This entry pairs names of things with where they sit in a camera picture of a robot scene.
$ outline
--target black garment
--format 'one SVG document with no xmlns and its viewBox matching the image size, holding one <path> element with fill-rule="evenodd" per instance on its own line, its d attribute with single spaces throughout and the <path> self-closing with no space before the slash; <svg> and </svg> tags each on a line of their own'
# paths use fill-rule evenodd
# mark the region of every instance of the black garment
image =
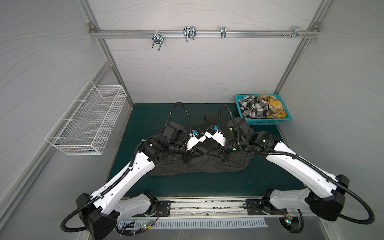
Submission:
<svg viewBox="0 0 384 240">
<path fill-rule="evenodd" d="M 217 114 L 206 114 L 205 119 L 207 123 L 194 126 L 193 129 L 200 128 L 204 132 L 211 124 L 217 124 Z M 220 126 L 223 131 L 230 136 L 231 133 L 224 121 L 220 121 Z M 217 142 L 207 138 L 205 141 L 196 144 L 195 147 L 203 153 L 206 153 L 214 145 L 217 145 Z M 150 171 L 149 175 L 171 176 L 189 172 L 238 172 L 245 169 L 249 164 L 249 160 L 252 158 L 252 155 L 235 152 L 229 155 L 226 162 L 222 162 L 218 157 L 204 154 L 200 157 L 195 157 L 190 163 L 184 164 L 181 156 L 170 155 L 165 160 L 160 161 L 156 167 Z"/>
</svg>

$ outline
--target laundry basket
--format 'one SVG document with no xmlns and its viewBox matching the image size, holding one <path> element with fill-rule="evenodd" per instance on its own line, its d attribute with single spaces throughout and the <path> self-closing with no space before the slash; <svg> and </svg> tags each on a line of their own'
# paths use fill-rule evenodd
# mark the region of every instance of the laundry basket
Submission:
<svg viewBox="0 0 384 240">
<path fill-rule="evenodd" d="M 243 118 L 243 115 L 241 113 L 241 110 L 240 110 L 240 106 L 239 106 L 239 99 L 240 98 L 243 98 L 243 97 L 246 97 L 246 96 L 255 96 L 255 97 L 258 97 L 262 94 L 247 94 L 247 95 L 236 95 L 235 99 L 236 99 L 236 105 L 237 105 L 237 110 L 239 111 L 239 114 L 240 114 L 240 117 Z M 277 99 L 280 100 L 280 102 L 282 103 L 282 105 L 284 106 L 285 108 L 285 111 L 287 112 L 287 116 L 285 118 L 262 118 L 262 119 L 245 119 L 247 121 L 247 123 L 249 125 L 278 125 L 284 121 L 287 121 L 287 120 L 290 120 L 291 119 L 291 114 L 289 113 L 287 107 L 285 106 L 283 100 L 276 94 L 268 94 L 268 95 L 271 95 L 271 96 L 274 96 L 276 97 Z"/>
<path fill-rule="evenodd" d="M 45 138 L 67 155 L 101 155 L 126 101 L 127 94 L 120 85 L 91 86 L 83 89 L 82 100 L 72 103 L 74 113 L 62 117 Z"/>
</svg>

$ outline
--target white wire basket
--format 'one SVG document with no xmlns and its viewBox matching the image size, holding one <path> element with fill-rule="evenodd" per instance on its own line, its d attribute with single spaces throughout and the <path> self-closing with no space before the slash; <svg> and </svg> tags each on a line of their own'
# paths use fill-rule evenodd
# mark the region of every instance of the white wire basket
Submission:
<svg viewBox="0 0 384 240">
<path fill-rule="evenodd" d="M 67 155 L 101 155 L 127 98 L 120 85 L 89 82 L 45 138 Z"/>
</svg>

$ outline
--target teal plastic basket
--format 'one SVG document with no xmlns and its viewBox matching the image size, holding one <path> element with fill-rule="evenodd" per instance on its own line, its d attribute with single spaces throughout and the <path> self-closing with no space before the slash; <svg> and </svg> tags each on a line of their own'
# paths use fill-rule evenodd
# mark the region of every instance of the teal plastic basket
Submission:
<svg viewBox="0 0 384 240">
<path fill-rule="evenodd" d="M 243 118 L 243 115 L 241 114 L 240 106 L 239 106 L 239 99 L 246 97 L 246 96 L 255 96 L 258 97 L 262 94 L 247 94 L 247 95 L 236 95 L 236 106 L 237 110 L 239 111 L 240 117 Z M 291 119 L 291 114 L 289 113 L 287 107 L 285 106 L 283 100 L 276 94 L 268 94 L 271 96 L 274 96 L 280 100 L 280 102 L 283 104 L 285 111 L 287 111 L 287 116 L 286 118 L 263 118 L 263 119 L 245 119 L 249 125 L 278 125 L 284 121 L 290 120 Z"/>
</svg>

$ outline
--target wire mesh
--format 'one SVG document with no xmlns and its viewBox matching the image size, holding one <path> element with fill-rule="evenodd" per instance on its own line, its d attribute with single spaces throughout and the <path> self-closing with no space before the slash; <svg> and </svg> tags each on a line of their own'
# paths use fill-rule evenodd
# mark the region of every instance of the wire mesh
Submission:
<svg viewBox="0 0 384 240">
<path fill-rule="evenodd" d="M 47 136 L 55 140 L 46 140 L 67 155 L 101 155 L 126 98 L 122 86 L 93 86 L 61 132 Z"/>
</svg>

